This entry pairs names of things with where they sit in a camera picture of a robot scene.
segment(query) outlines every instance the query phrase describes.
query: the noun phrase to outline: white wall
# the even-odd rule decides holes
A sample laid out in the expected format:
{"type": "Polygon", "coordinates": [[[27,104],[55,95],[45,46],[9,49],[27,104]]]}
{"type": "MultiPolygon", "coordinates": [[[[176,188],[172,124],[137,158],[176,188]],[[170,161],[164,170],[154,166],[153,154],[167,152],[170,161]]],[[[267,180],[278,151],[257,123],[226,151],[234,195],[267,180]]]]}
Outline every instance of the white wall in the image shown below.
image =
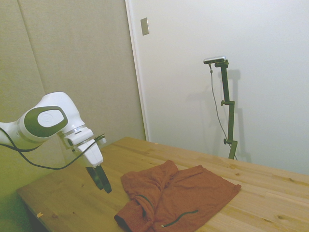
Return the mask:
{"type": "MultiPolygon", "coordinates": [[[[225,55],[238,159],[309,174],[309,1],[126,3],[150,141],[228,157],[203,64],[225,55]],[[145,17],[150,34],[142,36],[145,17]]],[[[218,108],[227,130],[228,106],[218,108]]]]}

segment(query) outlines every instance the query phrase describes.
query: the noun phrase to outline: wooden table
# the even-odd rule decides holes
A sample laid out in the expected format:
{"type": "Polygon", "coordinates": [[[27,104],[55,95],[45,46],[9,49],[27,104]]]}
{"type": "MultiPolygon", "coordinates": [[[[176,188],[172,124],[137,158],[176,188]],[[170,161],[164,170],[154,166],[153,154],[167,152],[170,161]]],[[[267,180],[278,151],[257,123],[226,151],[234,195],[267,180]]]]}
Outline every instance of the wooden table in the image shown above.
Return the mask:
{"type": "Polygon", "coordinates": [[[123,232],[113,219],[130,201],[120,177],[175,162],[179,170],[202,166],[242,185],[240,193],[197,232],[309,232],[309,176],[199,152],[121,139],[102,150],[112,185],[99,190],[74,163],[18,189],[29,210],[53,232],[123,232]]]}

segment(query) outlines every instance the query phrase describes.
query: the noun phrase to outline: orange shirt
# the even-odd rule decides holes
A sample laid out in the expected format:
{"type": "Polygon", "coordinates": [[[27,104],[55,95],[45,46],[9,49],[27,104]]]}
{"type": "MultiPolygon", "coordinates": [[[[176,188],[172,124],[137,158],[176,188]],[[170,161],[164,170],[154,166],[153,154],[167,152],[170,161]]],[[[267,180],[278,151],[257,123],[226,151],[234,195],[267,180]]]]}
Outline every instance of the orange shirt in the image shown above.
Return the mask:
{"type": "Polygon", "coordinates": [[[178,171],[171,160],[121,182],[131,201],[114,218],[126,232],[194,232],[241,188],[202,165],[178,171]]]}

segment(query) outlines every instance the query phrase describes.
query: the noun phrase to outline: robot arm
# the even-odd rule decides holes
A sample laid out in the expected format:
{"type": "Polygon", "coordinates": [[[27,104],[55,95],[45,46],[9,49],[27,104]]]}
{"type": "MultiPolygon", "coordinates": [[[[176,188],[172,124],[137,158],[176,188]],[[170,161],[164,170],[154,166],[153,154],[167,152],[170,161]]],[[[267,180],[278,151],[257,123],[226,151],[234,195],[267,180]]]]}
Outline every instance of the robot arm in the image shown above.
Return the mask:
{"type": "Polygon", "coordinates": [[[0,128],[0,145],[19,152],[32,151],[58,134],[66,149],[71,149],[76,155],[83,154],[79,161],[87,168],[97,186],[98,179],[108,183],[104,171],[99,170],[102,169],[100,164],[103,156],[98,144],[105,143],[105,137],[102,135],[95,140],[91,139],[93,132],[81,120],[75,104],[67,94],[55,92],[45,95],[17,121],[0,122],[0,128]]]}

